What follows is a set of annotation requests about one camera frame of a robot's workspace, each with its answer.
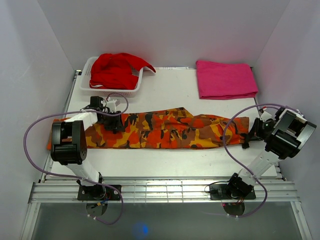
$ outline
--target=white laundry basket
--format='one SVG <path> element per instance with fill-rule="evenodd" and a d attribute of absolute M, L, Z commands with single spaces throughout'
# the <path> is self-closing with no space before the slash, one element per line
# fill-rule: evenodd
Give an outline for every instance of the white laundry basket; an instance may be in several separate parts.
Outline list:
<path fill-rule="evenodd" d="M 140 71 L 135 70 L 134 68 L 132 69 L 132 74 L 135 76 L 139 76 L 138 82 L 136 83 L 135 89 L 133 90 L 127 90 L 127 89 L 95 89 L 90 87 L 90 79 L 91 79 L 91 68 L 92 65 L 95 63 L 95 61 L 98 59 L 98 56 L 93 56 L 90 57 L 87 61 L 86 64 L 84 65 L 82 75 L 80 78 L 80 89 L 83 91 L 84 94 L 92 95 L 95 94 L 97 96 L 107 96 L 110 93 L 120 93 L 124 95 L 125 97 L 131 98 L 134 97 L 139 88 L 140 84 L 142 81 L 142 74 L 144 69 L 141 68 Z"/>

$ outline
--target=white table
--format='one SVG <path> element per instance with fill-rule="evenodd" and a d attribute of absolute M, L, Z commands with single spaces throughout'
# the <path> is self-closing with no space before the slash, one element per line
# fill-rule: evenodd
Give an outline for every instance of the white table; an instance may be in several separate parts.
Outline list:
<path fill-rule="evenodd" d="M 79 89 L 80 76 L 75 82 L 68 111 L 77 111 L 89 104 L 90 96 Z M 120 100 L 118 110 L 123 110 L 125 101 Z M 213 114 L 231 118 L 240 110 L 254 105 L 254 98 L 233 100 L 199 99 L 196 70 L 157 69 L 143 73 L 140 90 L 136 97 L 129 98 L 127 113 L 139 113 L 185 107 L 191 114 Z M 250 126 L 258 117 L 256 108 L 240 116 L 250 118 Z M 264 148 L 263 142 L 250 143 L 249 149 L 240 145 L 230 146 L 230 152 L 242 163 L 248 165 Z M 224 148 L 214 149 L 88 149 L 86 161 L 104 177 L 108 178 L 192 178 L 230 177 L 241 167 L 225 152 Z M 52 171 L 73 174 L 67 167 L 54 162 Z M 272 166 L 263 177 L 276 177 Z"/>

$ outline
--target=camouflage fabric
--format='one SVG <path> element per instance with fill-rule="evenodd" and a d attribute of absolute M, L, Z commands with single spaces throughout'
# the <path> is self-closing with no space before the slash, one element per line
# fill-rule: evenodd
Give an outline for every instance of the camouflage fabric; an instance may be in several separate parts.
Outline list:
<path fill-rule="evenodd" d="M 85 131 L 88 148 L 123 149 L 207 149 L 223 145 L 222 134 L 228 118 L 201 114 L 193 116 L 183 107 L 143 113 L 124 113 L 125 132 L 113 133 L 103 124 Z M 249 118 L 234 119 L 226 131 L 229 145 L 241 144 L 247 134 Z"/>

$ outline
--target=folded pink towel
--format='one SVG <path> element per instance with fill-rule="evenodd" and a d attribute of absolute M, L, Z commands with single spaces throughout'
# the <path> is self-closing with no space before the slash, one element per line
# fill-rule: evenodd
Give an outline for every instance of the folded pink towel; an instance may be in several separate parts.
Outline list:
<path fill-rule="evenodd" d="M 196 76 L 201 99 L 254 98 L 258 88 L 250 66 L 198 60 Z"/>

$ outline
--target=gray wall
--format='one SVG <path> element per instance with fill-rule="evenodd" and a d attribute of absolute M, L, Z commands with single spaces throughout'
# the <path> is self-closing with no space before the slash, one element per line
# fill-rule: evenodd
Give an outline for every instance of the gray wall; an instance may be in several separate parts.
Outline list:
<path fill-rule="evenodd" d="M 74 69 L 127 52 L 155 66 L 253 64 L 289 0 L 38 0 Z"/>
<path fill-rule="evenodd" d="M 258 100 L 300 109 L 318 125 L 293 159 L 281 163 L 294 180 L 313 239 L 320 239 L 320 1 L 291 0 L 256 65 Z"/>
<path fill-rule="evenodd" d="M 23 151 L 26 128 L 63 109 L 73 69 L 37 0 L 0 1 L 0 239 L 20 237 L 33 181 L 40 174 Z M 39 166 L 48 155 L 50 121 L 31 132 Z"/>

